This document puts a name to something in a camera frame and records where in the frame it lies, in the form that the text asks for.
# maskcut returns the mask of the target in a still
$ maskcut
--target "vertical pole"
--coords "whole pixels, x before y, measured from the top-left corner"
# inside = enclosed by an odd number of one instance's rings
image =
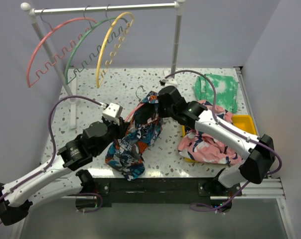
[[[42,33],[38,23],[37,23],[36,17],[30,15],[31,5],[24,2],[24,3],[21,4],[21,9],[28,14],[28,16],[31,20],[32,27],[33,27],[37,37],[40,40],[42,40],[44,36],[43,36],[43,33]],[[52,53],[52,50],[51,50],[50,46],[47,44],[46,41],[43,43],[43,48],[44,48],[47,56],[49,57],[50,62],[53,64],[55,62],[54,57],[53,57],[53,53]],[[59,76],[59,78],[61,80],[61,83],[62,83],[67,95],[72,96],[73,95],[72,91],[71,91],[70,87],[65,83],[65,78],[64,78],[63,72],[59,68],[58,64],[54,65],[54,69],[55,69],[57,75]]]
[[[181,26],[181,16],[184,9],[185,0],[177,0],[179,4],[179,9],[177,10],[176,16],[176,25],[175,25],[175,36],[174,36],[174,47],[172,51],[172,62],[171,62],[171,73],[176,72],[176,62],[177,62],[177,54],[178,54],[178,46],[179,46],[179,36],[180,36],[180,26]]]

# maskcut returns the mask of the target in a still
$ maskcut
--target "white ball finial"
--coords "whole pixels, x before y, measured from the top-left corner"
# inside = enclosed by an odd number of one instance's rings
[[[30,11],[31,10],[31,5],[30,4],[28,4],[27,2],[23,2],[23,3],[21,3],[21,9],[23,10],[23,11]]]

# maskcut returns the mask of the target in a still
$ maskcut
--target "hanger hook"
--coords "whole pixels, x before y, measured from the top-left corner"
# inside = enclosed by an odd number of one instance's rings
[[[48,25],[50,26],[51,30],[53,30],[53,27],[51,26],[51,24],[48,23],[47,21],[44,21],[43,18],[42,18],[42,13],[43,13],[44,10],[46,10],[46,8],[44,8],[44,9],[41,11],[40,18],[41,18],[41,20],[42,20],[43,22],[45,22],[46,24],[48,24]]]
[[[106,19],[108,19],[108,20],[109,20],[109,18],[107,17],[107,9],[109,8],[109,6],[110,6],[110,4],[108,4],[105,8],[105,16],[106,16]]]
[[[144,90],[144,86],[141,85],[141,86],[138,86],[136,91],[135,91],[136,97],[139,99],[139,102],[141,102],[141,98],[139,98],[139,96],[137,95],[137,91],[139,90],[139,88],[142,88],[143,92],[145,92],[146,90]]]
[[[85,16],[85,10],[89,7],[90,5],[87,5],[85,8],[84,8],[84,11],[83,11],[83,17],[86,19],[86,16]],[[88,22],[89,22],[89,24],[90,24],[90,26],[91,26],[91,28],[92,28],[92,24],[91,24],[91,21],[89,20],[89,19],[86,19],[86,20],[88,20]]]

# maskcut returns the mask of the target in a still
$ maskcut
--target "green hanger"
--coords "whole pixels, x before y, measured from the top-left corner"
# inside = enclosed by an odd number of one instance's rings
[[[97,57],[99,54],[100,54],[100,50],[101,50],[101,45],[98,45],[97,47],[96,47],[96,49],[97,49],[97,54],[95,55],[93,52],[89,55],[89,57],[90,57],[90,61],[89,62],[86,62],[86,60],[84,60],[84,61],[82,61],[82,63],[81,63],[81,65],[82,65],[82,69],[78,69],[78,68],[75,68],[74,70],[73,70],[73,73],[74,73],[74,77],[72,78],[72,79],[70,79],[70,80],[68,80],[68,71],[69,71],[69,68],[70,68],[70,65],[71,65],[71,62],[72,62],[72,59],[73,59],[73,57],[74,57],[74,55],[75,55],[75,53],[76,53],[76,51],[77,51],[77,49],[80,47],[80,45],[81,45],[81,43],[84,41],[84,39],[96,28],[96,27],[98,27],[99,25],[101,25],[102,23],[104,23],[104,22],[106,22],[106,21],[109,21],[109,20],[112,20],[112,19],[115,19],[116,17],[109,17],[109,18],[106,18],[106,19],[104,19],[104,20],[102,20],[102,21],[100,21],[100,22],[98,22],[98,23],[96,23],[94,26],[92,26],[91,27],[91,29],[90,30],[88,30],[83,36],[82,36],[82,38],[80,39],[80,41],[76,44],[76,46],[74,47],[74,50],[73,50],[73,52],[72,52],[72,54],[70,55],[70,57],[69,57],[69,60],[67,61],[67,64],[66,64],[66,68],[65,68],[65,71],[64,71],[64,77],[65,77],[65,83],[68,85],[69,83],[71,83],[75,78],[76,78],[76,72],[78,72],[78,73],[80,73],[80,72],[82,72],[84,69],[85,69],[85,66],[84,66],[84,64],[85,65],[89,65],[91,62],[92,62],[92,58],[95,58],[95,57]],[[125,23],[128,23],[128,21],[125,19],[125,18],[121,18],[122,20],[124,20],[125,21]],[[116,35],[116,33],[115,32],[112,32],[112,34],[111,34],[111,37],[112,37],[112,39],[109,41],[109,40],[107,40],[107,42],[108,43],[111,43],[112,41],[113,41],[113,39],[114,38],[116,38],[116,37],[118,37],[120,34],[121,34],[121,32],[123,32],[124,30],[123,30],[123,28],[120,26],[119,27],[119,29],[118,29],[118,34]]]

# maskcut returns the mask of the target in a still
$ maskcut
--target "plastic hanger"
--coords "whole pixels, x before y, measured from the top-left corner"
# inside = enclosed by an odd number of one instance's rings
[[[99,25],[101,25],[101,24],[104,23],[104,22],[110,21],[111,19],[116,19],[116,18],[115,18],[115,17],[106,18],[106,19],[104,19],[104,20],[98,22],[97,24],[93,25],[93,26],[91,27],[91,29],[89,29],[89,30],[83,35],[83,37],[80,39],[80,41],[76,44],[76,46],[74,47],[74,50],[73,50],[72,54],[70,55],[70,57],[69,57],[69,59],[68,59],[68,61],[67,61],[66,68],[65,68],[65,71],[64,71],[64,77],[65,77],[65,83],[66,83],[66,84],[71,83],[71,82],[77,77],[77,74],[76,74],[76,73],[82,72],[82,71],[85,69],[85,66],[88,66],[89,64],[91,64],[91,62],[93,61],[93,58],[97,57],[97,56],[100,54],[100,51],[101,51],[102,46],[101,46],[101,45],[98,45],[98,46],[96,47],[97,53],[92,52],[92,53],[89,55],[90,60],[89,60],[88,62],[87,62],[86,60],[82,61],[82,63],[81,63],[82,68],[81,68],[81,69],[75,68],[75,69],[73,70],[74,76],[73,76],[71,79],[69,79],[69,77],[68,77],[68,71],[69,71],[71,62],[72,62],[72,60],[73,60],[73,57],[74,57],[76,51],[78,50],[78,48],[79,48],[80,45],[82,44],[82,42],[85,40],[85,38],[86,38],[86,37],[87,37],[87,36],[88,36],[88,35],[89,35],[96,27],[98,27]],[[124,20],[126,24],[128,23],[128,21],[127,21],[125,18],[122,17],[121,19]],[[123,30],[123,28],[120,26],[120,27],[118,28],[118,34],[116,35],[116,32],[112,32],[112,34],[111,34],[111,40],[108,40],[108,39],[107,39],[107,42],[108,42],[108,43],[111,43],[111,42],[113,41],[114,38],[117,38],[117,37],[121,34],[121,32],[124,32],[124,31],[125,31],[125,30]]]
[[[33,85],[40,79],[39,73],[41,73],[42,75],[44,75],[45,73],[47,73],[48,70],[49,70],[48,65],[54,66],[54,65],[57,63],[57,60],[58,60],[58,59],[62,59],[62,58],[65,56],[66,52],[70,52],[71,50],[73,50],[73,45],[76,45],[75,41],[72,40],[72,41],[70,42],[70,46],[71,46],[70,49],[68,49],[67,47],[63,47],[63,48],[62,48],[62,53],[63,53],[63,55],[60,56],[60,55],[58,55],[58,54],[55,54],[55,55],[53,56],[55,62],[54,62],[54,63],[46,62],[46,63],[44,64],[46,70],[45,70],[44,72],[41,71],[41,70],[37,70],[37,71],[35,72],[35,74],[37,75],[37,79],[31,83],[31,81],[30,81],[30,70],[31,70],[31,66],[32,66],[32,63],[33,63],[33,61],[34,61],[34,58],[35,58],[36,54],[38,53],[38,51],[39,51],[40,47],[42,46],[42,44],[43,44],[43,43],[44,43],[44,42],[45,42],[45,41],[46,41],[46,40],[47,40],[54,32],[56,32],[56,31],[57,31],[58,29],[60,29],[61,27],[65,26],[65,25],[67,25],[67,24],[69,24],[69,23],[71,23],[71,22],[81,21],[81,20],[88,20],[88,21],[92,21],[92,22],[96,23],[96,20],[93,19],[93,18],[85,18],[85,17],[77,17],[77,18],[73,18],[73,19],[67,20],[67,21],[65,21],[65,22],[63,22],[63,23],[61,23],[61,24],[59,24],[59,25],[56,26],[55,28],[52,28],[52,30],[51,30],[48,34],[46,34],[46,36],[39,42],[39,44],[37,45],[36,49],[34,50],[32,56],[31,56],[31,58],[30,58],[30,61],[29,61],[28,67],[27,67],[27,71],[26,71],[26,82],[27,82],[27,86],[28,86],[29,88],[30,88],[31,86],[33,86]],[[82,37],[83,37],[82,34],[79,34],[79,35],[78,35],[78,39],[79,39],[79,40],[80,40]]]
[[[103,69],[100,73],[100,68],[101,68],[101,62],[103,60],[103,55],[104,55],[104,50],[105,50],[105,47],[106,47],[106,43],[108,41],[108,38],[111,34],[111,32],[113,31],[113,28],[115,27],[115,25],[117,24],[117,22],[119,21],[119,19],[121,19],[123,16],[125,15],[129,15],[131,18],[132,18],[132,21],[131,22],[128,22],[126,24],[126,28],[124,29],[123,31],[123,37],[119,37],[119,44],[115,44],[114,46],[114,49],[115,51],[114,52],[111,52],[110,53],[110,57],[111,59],[110,60],[107,60],[105,62],[105,65],[106,65],[106,69]],[[104,41],[103,41],[103,44],[102,44],[102,47],[101,47],[101,51],[100,51],[100,55],[99,55],[99,60],[97,62],[97,66],[96,66],[96,87],[99,88],[103,79],[104,79],[104,76],[105,74],[108,72],[108,69],[109,69],[109,66],[111,65],[111,63],[113,62],[113,58],[114,56],[116,56],[117,54],[117,50],[121,47],[121,44],[122,42],[124,41],[125,39],[125,36],[126,34],[129,32],[129,28],[132,26],[132,23],[134,22],[134,16],[131,12],[123,12],[122,14],[120,14],[118,17],[115,18],[115,20],[113,21],[113,23],[111,24],[108,32],[106,33],[106,36],[104,38]]]

